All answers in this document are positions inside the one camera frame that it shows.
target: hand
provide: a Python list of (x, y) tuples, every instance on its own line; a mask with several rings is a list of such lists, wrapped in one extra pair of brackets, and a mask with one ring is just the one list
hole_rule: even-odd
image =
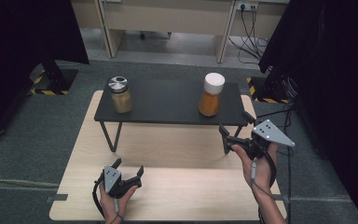
[[(100, 193), (101, 193), (100, 204), (101, 204), (101, 207), (103, 208), (103, 213), (105, 216), (106, 223), (112, 223), (113, 220), (115, 219), (115, 217), (117, 216), (114, 198), (110, 197), (109, 194), (107, 194), (105, 192), (103, 181), (100, 183), (99, 187), (100, 187)], [(117, 199), (118, 214), (121, 217), (124, 217), (126, 215), (127, 204), (130, 200), (130, 197), (133, 195), (133, 193), (136, 191), (137, 188), (138, 188), (137, 186), (132, 186), (127, 191), (127, 193), (124, 194), (123, 197), (121, 197), (120, 199)], [(121, 221), (123, 221), (123, 220), (121, 220), (119, 217), (117, 217), (115, 220), (115, 223), (120, 223)]]
[[(256, 162), (256, 174), (255, 174), (255, 183), (260, 187), (260, 189), (253, 184), (253, 180), (251, 178), (252, 172), (252, 163), (251, 159), (249, 159), (246, 151), (238, 146), (232, 146), (232, 149), (237, 153), (242, 161), (242, 168), (243, 168), (243, 176), (245, 177), (246, 182), (252, 188), (252, 191), (258, 199), (259, 196), (263, 196), (263, 194), (270, 194), (269, 189), (269, 179), (271, 177), (271, 171), (269, 168), (269, 163), (267, 162), (266, 158), (263, 156), (259, 158)], [(276, 164), (276, 154), (277, 154), (278, 144), (277, 143), (270, 143), (268, 146), (268, 154)]]

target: wrist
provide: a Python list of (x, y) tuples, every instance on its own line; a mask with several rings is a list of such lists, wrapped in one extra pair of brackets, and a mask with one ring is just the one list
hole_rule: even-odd
[(111, 217), (106, 217), (105, 224), (118, 224), (124, 221), (124, 216), (119, 213), (114, 214)]
[(255, 200), (258, 203), (262, 203), (262, 202), (268, 202), (268, 201), (274, 201), (272, 198), (272, 193), (270, 189), (259, 189), (259, 188), (254, 188), (252, 190), (254, 196), (255, 196)]

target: yellow and black striped tape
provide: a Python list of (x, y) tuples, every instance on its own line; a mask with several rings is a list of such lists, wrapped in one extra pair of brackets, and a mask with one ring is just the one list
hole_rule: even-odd
[(255, 88), (255, 85), (252, 81), (251, 77), (247, 77), (246, 78), (248, 85), (249, 85), (249, 90), (251, 93), (251, 98), (253, 101), (257, 101), (257, 102), (265, 102), (265, 103), (274, 103), (274, 104), (288, 104), (289, 100), (287, 99), (277, 99), (277, 98), (266, 98), (266, 97), (260, 97), (258, 96), (258, 91)]
[(42, 80), (43, 76), (38, 77), (34, 81), (34, 86), (31, 89), (32, 94), (43, 94), (43, 95), (66, 95), (69, 91), (52, 91), (52, 90), (37, 90), (35, 88), (36, 84), (39, 83)]

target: black curtain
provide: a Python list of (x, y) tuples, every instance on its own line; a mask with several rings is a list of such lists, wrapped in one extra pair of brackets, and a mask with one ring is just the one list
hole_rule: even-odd
[(358, 1), (291, 0), (260, 62), (269, 65), (267, 86), (297, 84), (317, 147), (358, 208)]
[(0, 0), (0, 129), (31, 89), (40, 63), (89, 63), (69, 0)]

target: wall outlet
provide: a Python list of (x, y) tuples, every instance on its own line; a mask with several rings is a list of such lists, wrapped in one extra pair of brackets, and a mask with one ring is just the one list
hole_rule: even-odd
[(258, 6), (258, 2), (256, 1), (238, 1), (238, 7), (237, 10), (241, 11), (241, 6), (244, 5), (245, 6), (245, 11), (256, 11), (257, 10), (257, 6)]

